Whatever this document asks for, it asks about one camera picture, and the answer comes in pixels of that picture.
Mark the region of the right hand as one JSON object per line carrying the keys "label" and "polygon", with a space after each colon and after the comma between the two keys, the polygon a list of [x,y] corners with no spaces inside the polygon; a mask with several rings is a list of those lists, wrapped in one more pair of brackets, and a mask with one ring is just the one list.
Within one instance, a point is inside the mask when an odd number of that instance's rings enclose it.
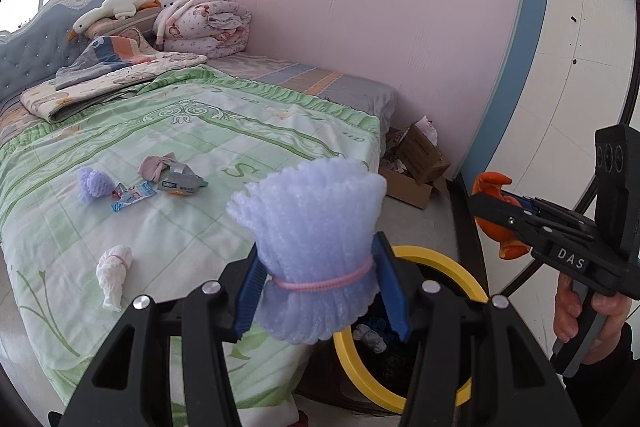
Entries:
{"label": "right hand", "polygon": [[[574,293],[572,284],[573,280],[568,275],[559,274],[558,289],[555,294],[553,332],[563,343],[567,343],[577,335],[577,319],[582,313],[582,303],[579,296]],[[585,364],[600,362],[614,351],[620,341],[623,326],[631,308],[631,300],[620,294],[612,297],[596,294],[591,299],[591,306],[594,311],[605,316],[605,322],[584,358]]]}

